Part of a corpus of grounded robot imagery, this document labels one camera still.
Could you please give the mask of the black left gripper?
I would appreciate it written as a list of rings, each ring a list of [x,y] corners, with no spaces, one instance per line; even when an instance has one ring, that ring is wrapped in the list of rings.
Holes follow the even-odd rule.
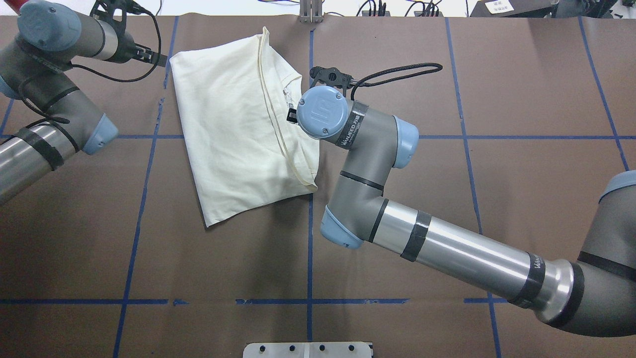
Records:
[[[153,66],[166,67],[166,55],[155,52],[143,45],[136,45],[133,36],[129,32],[116,33],[116,36],[117,49],[114,52],[114,63],[123,64],[134,58],[137,61],[149,63]]]

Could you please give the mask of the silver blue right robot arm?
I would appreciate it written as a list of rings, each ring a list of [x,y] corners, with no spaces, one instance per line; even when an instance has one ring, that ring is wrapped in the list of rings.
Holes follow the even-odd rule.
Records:
[[[579,204],[565,198],[559,213],[549,198],[566,181],[598,177],[616,169],[607,140],[565,138],[478,139],[461,136],[469,183],[461,192],[475,209],[476,228],[458,226],[385,196],[391,169],[405,168],[415,156],[420,134],[415,125],[387,115],[328,86],[309,89],[288,120],[311,138],[347,151],[320,232],[337,245],[357,249],[364,242],[481,288],[509,304],[531,310],[539,321],[575,335],[633,336],[635,333],[635,172],[618,173],[598,197],[591,227],[574,261],[547,259],[488,236],[483,231],[478,183],[503,199],[493,215],[510,217],[510,199],[541,209],[523,218],[514,238],[563,243],[581,231]]]

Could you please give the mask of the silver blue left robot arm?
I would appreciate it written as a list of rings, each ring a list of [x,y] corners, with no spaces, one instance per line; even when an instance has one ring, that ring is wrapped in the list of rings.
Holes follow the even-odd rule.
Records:
[[[117,127],[66,75],[75,57],[165,67],[161,48],[135,42],[128,14],[156,16],[134,0],[97,0],[90,14],[60,3],[28,0],[17,11],[18,34],[1,50],[1,92],[39,119],[1,145],[1,202],[5,203],[77,152],[93,155],[119,134]]]

